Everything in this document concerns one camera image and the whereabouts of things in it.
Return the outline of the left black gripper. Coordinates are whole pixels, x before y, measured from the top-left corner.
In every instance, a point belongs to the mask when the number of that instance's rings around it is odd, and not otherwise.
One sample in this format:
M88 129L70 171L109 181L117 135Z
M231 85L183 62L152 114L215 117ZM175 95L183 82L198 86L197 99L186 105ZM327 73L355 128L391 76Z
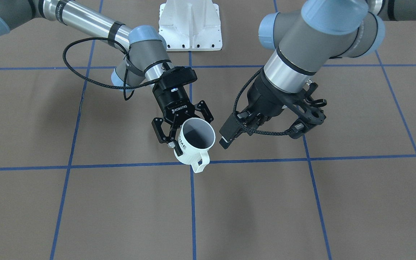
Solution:
M264 69L260 69L247 91L246 112L237 113L236 116L230 115L227 118L220 129L221 140L219 144L226 150L242 133L253 135L252 132L243 130L236 120L239 120L246 128L256 130L259 127L257 116L275 117L280 115L284 109L294 106L291 97L291 94L279 90L269 82Z

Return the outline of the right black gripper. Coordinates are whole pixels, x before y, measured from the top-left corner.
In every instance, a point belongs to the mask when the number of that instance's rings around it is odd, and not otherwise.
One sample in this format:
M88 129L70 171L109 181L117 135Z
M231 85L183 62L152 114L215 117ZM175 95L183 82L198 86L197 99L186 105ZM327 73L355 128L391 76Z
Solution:
M152 128L155 131L158 142L160 144L166 143L169 148L176 147L177 130L179 129L179 125L183 125L186 120L190 118L201 118L209 124L214 120L206 102L200 100L200 102L192 104L184 87L179 86L163 89L158 84L155 84L152 88L152 93L163 113L163 118L155 117L152 120ZM202 117L196 115L195 112L200 112ZM168 135L162 129L162 125L165 122L170 125Z

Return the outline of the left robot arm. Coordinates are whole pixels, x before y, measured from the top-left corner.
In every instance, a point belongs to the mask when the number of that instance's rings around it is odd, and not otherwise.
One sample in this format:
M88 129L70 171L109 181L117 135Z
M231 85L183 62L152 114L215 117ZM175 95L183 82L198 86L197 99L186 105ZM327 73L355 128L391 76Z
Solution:
M325 99L313 99L312 77L330 59L362 57L381 45L385 21L416 20L416 0L307 0L300 10L268 14L259 40L273 51L242 87L248 105L233 111L221 127L227 149L242 133L298 139L326 116Z

